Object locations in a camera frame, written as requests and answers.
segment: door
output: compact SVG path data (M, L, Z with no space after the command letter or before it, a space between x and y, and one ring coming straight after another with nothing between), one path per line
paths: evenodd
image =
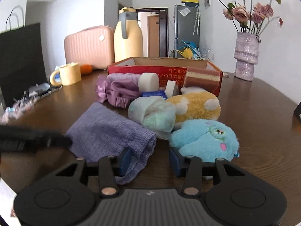
M159 34L160 34L160 51L159 57L168 57L168 11L162 9L159 12Z
M160 51L159 34L159 16L148 16L147 18L148 34L148 57L158 58Z

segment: blue plush toy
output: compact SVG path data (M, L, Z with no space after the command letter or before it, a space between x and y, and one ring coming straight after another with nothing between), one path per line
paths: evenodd
M181 129L171 135L170 146L183 156L198 156L204 162L214 162L216 158L231 161L239 156L239 143L233 130L213 120L185 121Z

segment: purple vase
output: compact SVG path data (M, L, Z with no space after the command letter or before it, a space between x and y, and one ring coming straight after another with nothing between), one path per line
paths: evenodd
M246 81L254 77L254 65L258 64L259 41L250 33L237 32L234 58L237 59L234 76Z

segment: plush toy eye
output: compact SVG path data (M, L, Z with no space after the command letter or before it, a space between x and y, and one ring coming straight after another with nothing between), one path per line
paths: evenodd
M222 130L216 130L216 132L220 135L224 134L224 131L222 131Z

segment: cardboard box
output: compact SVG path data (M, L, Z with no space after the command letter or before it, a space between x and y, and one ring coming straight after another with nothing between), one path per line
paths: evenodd
M167 81L171 80L176 81L179 88L181 88L183 87L186 70L189 66L220 72L219 87L213 92L214 95L218 96L222 85L223 72L207 60L132 57L109 65L108 73L157 73L159 76L160 87L166 87Z

